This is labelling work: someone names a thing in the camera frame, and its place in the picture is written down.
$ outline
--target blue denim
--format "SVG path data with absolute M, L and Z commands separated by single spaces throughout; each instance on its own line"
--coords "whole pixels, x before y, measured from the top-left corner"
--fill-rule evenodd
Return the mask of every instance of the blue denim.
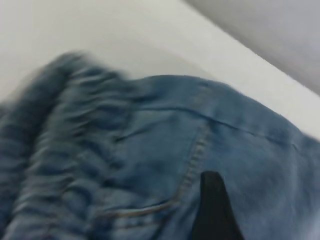
M 189 240 L 204 171 L 246 240 L 320 239 L 319 142 L 225 84 L 66 54 L 0 120 L 0 236 Z

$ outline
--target stitching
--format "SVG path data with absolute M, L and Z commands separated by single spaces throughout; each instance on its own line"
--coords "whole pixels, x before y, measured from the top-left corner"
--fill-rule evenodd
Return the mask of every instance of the stitching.
M 138 212 L 128 212 L 128 213 L 121 213 L 121 212 L 114 211 L 110 213 L 101 213 L 99 217 L 102 217 L 102 216 L 107 218 L 137 217 L 137 216 L 143 216 L 151 213 L 156 213 L 156 212 L 168 209 L 174 204 L 178 204 L 180 202 L 180 198 L 182 197 L 182 195 L 191 187 L 192 183 L 194 182 L 194 179 L 198 174 L 199 163 L 202 159 L 202 156 L 207 146 L 208 136 L 210 132 L 208 130 L 208 125 L 205 124 L 199 132 L 200 132 L 199 137 L 196 143 L 194 144 L 190 160 L 188 161 L 187 170 L 182 178 L 181 184 L 178 186 L 178 189 L 171 200 L 169 200 L 167 203 L 163 205 L 155 206 L 148 210 L 141 210 Z
M 181 111 L 181 112 L 188 112 L 188 113 L 191 113 L 191 114 L 195 114 L 195 115 L 197 115 L 197 116 L 199 116 L 201 118 L 207 119 L 208 121 L 216 122 L 218 124 L 225 125 L 225 126 L 227 126 L 229 128 L 233 128 L 235 130 L 242 131 L 242 132 L 251 134 L 251 135 L 259 137 L 259 138 L 264 138 L 264 139 L 266 139 L 266 140 L 268 140 L 270 142 L 292 145 L 295 149 L 299 150 L 298 146 L 293 142 L 286 142 L 286 141 L 283 141 L 281 139 L 269 137 L 269 136 L 266 136 L 266 135 L 261 135 L 261 134 L 258 134 L 258 133 L 255 133 L 255 132 L 240 128 L 240 127 L 233 126 L 233 125 L 231 125 L 229 123 L 226 123 L 224 121 L 213 119 L 211 117 L 203 115 L 203 114 L 201 114 L 199 112 L 196 112 L 194 110 L 187 109 L 187 108 L 180 107 L 180 106 L 176 106 L 176 107 L 159 107 L 159 108 L 144 107 L 144 108 L 139 108 L 136 111 Z

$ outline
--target gray surface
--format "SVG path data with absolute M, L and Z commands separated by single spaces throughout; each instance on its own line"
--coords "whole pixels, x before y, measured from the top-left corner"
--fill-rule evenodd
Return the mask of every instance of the gray surface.
M 320 94 L 320 2 L 186 0 L 235 39 Z

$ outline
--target light blue jeans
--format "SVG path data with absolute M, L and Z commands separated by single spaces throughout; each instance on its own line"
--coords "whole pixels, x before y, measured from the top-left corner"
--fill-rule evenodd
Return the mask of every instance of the light blue jeans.
M 1 118 L 0 236 L 188 240 L 204 171 L 246 240 L 320 239 L 319 142 L 225 84 L 66 54 Z

